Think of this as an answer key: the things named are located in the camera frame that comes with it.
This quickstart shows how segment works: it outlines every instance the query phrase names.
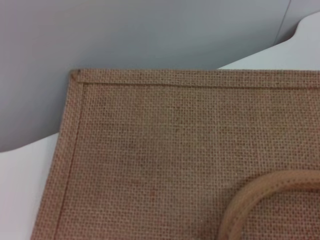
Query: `jute bag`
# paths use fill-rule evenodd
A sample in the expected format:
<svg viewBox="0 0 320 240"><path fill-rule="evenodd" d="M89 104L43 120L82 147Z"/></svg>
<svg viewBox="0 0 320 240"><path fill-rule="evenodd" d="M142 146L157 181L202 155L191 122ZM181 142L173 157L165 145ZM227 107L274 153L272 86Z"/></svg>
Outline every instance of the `jute bag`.
<svg viewBox="0 0 320 240"><path fill-rule="evenodd" d="M320 73L81 69L32 240L320 238Z"/></svg>

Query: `gray wall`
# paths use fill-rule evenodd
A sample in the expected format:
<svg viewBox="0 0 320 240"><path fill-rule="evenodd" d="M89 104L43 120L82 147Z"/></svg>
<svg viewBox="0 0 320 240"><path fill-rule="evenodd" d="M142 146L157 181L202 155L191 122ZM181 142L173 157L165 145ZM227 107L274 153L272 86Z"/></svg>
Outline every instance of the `gray wall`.
<svg viewBox="0 0 320 240"><path fill-rule="evenodd" d="M216 69L280 41L302 2L2 1L0 151L59 130L70 69Z"/></svg>
<svg viewBox="0 0 320 240"><path fill-rule="evenodd" d="M283 18L275 44L290 39L301 19L320 11L320 0L290 0L288 10Z"/></svg>

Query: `curved handle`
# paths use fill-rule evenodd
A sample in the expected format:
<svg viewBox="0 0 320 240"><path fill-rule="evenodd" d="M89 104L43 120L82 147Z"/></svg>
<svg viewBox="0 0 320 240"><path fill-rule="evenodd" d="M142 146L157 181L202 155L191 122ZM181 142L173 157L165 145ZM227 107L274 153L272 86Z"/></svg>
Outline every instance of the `curved handle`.
<svg viewBox="0 0 320 240"><path fill-rule="evenodd" d="M285 190L320 190L320 170L276 171L244 186L227 207L218 240L240 240L242 228L252 208L261 199Z"/></svg>

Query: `white table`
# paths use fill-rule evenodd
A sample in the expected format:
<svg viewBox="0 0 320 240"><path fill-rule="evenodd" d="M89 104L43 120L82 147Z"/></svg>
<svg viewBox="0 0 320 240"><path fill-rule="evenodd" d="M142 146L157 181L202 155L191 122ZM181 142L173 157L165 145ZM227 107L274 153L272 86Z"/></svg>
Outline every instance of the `white table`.
<svg viewBox="0 0 320 240"><path fill-rule="evenodd" d="M320 70L320 12L293 38L221 69ZM36 220L58 133L0 153L0 239L28 240Z"/></svg>

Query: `tan fabric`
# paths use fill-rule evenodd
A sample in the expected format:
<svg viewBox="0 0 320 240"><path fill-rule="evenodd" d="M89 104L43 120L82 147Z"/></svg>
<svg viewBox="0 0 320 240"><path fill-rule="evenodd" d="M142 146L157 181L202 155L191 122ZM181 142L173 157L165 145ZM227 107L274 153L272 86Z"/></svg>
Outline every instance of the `tan fabric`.
<svg viewBox="0 0 320 240"><path fill-rule="evenodd" d="M31 239L213 239L238 190L280 170L320 170L317 71L74 71ZM263 199L242 236L317 239L315 201Z"/></svg>

